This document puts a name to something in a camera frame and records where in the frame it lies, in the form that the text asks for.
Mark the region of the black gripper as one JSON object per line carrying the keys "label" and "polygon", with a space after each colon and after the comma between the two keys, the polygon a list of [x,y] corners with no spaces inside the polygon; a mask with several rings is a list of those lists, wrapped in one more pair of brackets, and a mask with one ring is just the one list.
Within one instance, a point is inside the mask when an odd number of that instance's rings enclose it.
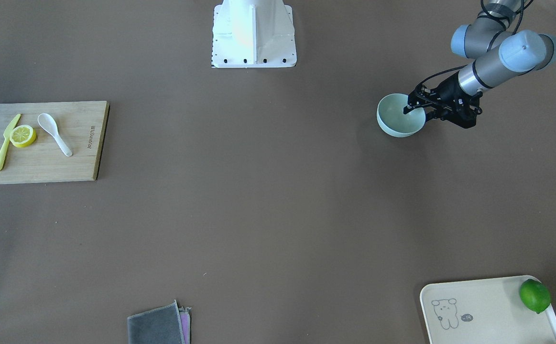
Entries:
{"label": "black gripper", "polygon": [[[407,115],[420,108],[435,108],[439,103],[446,107],[455,107],[458,101],[464,98],[464,91],[460,87],[458,75],[459,72],[455,72],[449,76],[435,88],[435,91],[426,86],[416,86],[407,96],[403,114]],[[438,95],[439,101],[435,99],[433,92]]]}

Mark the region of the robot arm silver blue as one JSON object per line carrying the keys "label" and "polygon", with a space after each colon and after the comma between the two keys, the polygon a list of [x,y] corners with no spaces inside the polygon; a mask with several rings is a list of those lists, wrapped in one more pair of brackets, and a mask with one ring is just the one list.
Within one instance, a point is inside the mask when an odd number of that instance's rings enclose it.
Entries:
{"label": "robot arm silver blue", "polygon": [[471,62],[453,68],[452,75],[433,89],[419,83],[407,98],[404,114],[432,108],[427,119],[472,127],[482,112],[484,92],[556,61],[555,36],[529,29],[509,31],[524,15],[524,0],[483,0],[480,7],[475,21],[459,26],[450,42],[454,54]]}

